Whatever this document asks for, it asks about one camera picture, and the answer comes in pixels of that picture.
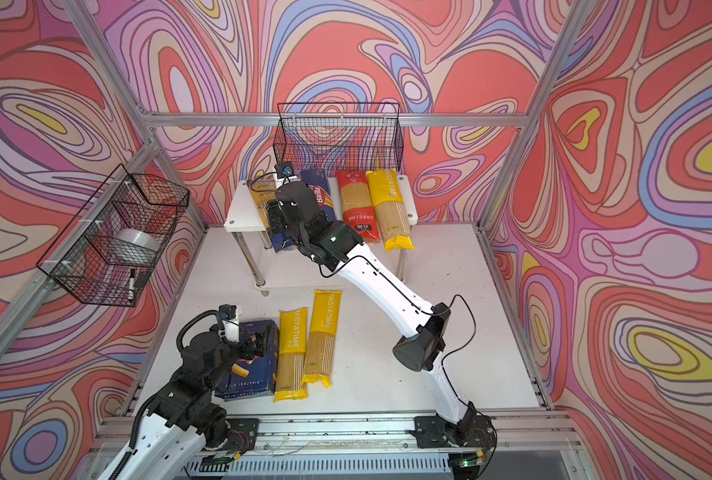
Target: red pasta package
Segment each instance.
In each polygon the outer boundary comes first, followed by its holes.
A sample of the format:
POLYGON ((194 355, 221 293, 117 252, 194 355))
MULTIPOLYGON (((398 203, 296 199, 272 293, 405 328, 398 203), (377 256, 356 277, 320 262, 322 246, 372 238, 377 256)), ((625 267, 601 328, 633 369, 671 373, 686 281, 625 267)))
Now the red pasta package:
POLYGON ((358 232, 365 242, 379 244, 380 234, 377 232, 377 220, 374 217, 366 174, 338 170, 337 183, 340 185, 340 202, 345 223, 358 232))

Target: wire mesh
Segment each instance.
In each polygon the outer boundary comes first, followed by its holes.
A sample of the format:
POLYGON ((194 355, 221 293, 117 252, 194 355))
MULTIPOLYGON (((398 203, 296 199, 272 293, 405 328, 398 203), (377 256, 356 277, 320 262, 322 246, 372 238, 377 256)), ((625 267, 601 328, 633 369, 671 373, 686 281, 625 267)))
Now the wire mesh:
POLYGON ((399 104, 310 102, 278 104, 273 148, 276 161, 296 171, 400 171, 403 134, 399 104))
POLYGON ((189 198, 166 179, 127 174, 54 268, 39 268, 79 302, 134 306, 189 198))

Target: psychedelic patterned wallpaper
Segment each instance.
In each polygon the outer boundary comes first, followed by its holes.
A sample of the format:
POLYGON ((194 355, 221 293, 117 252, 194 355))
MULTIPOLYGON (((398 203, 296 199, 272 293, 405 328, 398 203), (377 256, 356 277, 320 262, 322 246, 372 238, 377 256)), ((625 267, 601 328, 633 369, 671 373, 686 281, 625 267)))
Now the psychedelic patterned wallpaper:
MULTIPOLYGON (((143 108, 165 112, 382 100, 408 112, 523 112, 568 10, 564 0, 88 5, 143 108)), ((158 132, 213 225, 225 221, 235 182, 274 161, 273 133, 158 132)), ((423 219, 477 220, 512 137, 501 128, 406 129, 405 170, 423 219)))
MULTIPOLYGON (((141 144, 58 4, 0 2, 0 313, 141 144)), ((82 306, 62 290, 44 303, 0 361, 0 478, 68 478, 125 398, 197 228, 180 223, 135 309, 82 306)))
POLYGON ((603 478, 712 478, 712 2, 596 5, 487 223, 603 478))

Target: blue pasta box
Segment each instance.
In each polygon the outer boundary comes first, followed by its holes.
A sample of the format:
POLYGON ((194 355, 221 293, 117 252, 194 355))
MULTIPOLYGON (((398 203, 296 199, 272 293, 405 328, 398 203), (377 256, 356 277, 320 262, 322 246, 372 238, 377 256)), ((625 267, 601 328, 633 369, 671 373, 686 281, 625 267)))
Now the blue pasta box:
POLYGON ((215 395, 226 400, 273 395, 276 391, 278 365, 278 326, 273 320, 241 322, 245 334, 264 333, 265 355, 254 360, 240 359, 217 384, 215 395))

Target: transparent plastic wrapper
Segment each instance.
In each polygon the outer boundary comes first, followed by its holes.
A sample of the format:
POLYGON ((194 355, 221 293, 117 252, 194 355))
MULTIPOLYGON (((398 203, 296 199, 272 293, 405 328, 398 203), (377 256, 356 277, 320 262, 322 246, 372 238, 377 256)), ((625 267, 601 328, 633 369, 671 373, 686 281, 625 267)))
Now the transparent plastic wrapper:
POLYGON ((367 180, 377 226, 385 242, 385 251, 390 252, 394 248, 414 250, 412 237, 409 235, 407 208, 403 204, 396 171, 370 171, 367 172, 367 180))
POLYGON ((280 252, 292 248, 294 246, 292 237, 289 236, 289 234, 272 234, 270 224, 267 221, 267 203, 276 200, 276 194, 273 193, 273 190, 276 190, 276 180, 272 178, 260 178, 258 180, 248 181, 247 186, 249 187, 249 194, 255 201, 255 207, 257 207, 257 212, 260 214, 260 219, 265 227, 265 231, 271 239, 273 250, 280 252))
POLYGON ((327 181, 327 175, 322 168, 309 168, 300 172, 300 178, 308 187, 311 187, 313 195, 316 196, 316 202, 319 204, 323 213, 327 216, 327 220, 334 222, 337 217, 334 215, 334 206, 332 206, 332 192, 327 181))
POLYGON ((365 242, 379 243, 380 234, 377 232, 377 220, 372 208, 366 174, 338 170, 335 175, 340 185, 343 221, 358 232, 365 242))
POLYGON ((302 383, 321 380, 326 388, 331 385, 334 336, 337 334, 341 294, 336 290, 316 290, 302 383))
POLYGON ((279 314, 278 372, 273 401, 307 398, 307 389, 301 384, 307 343, 307 307, 279 311, 279 314))

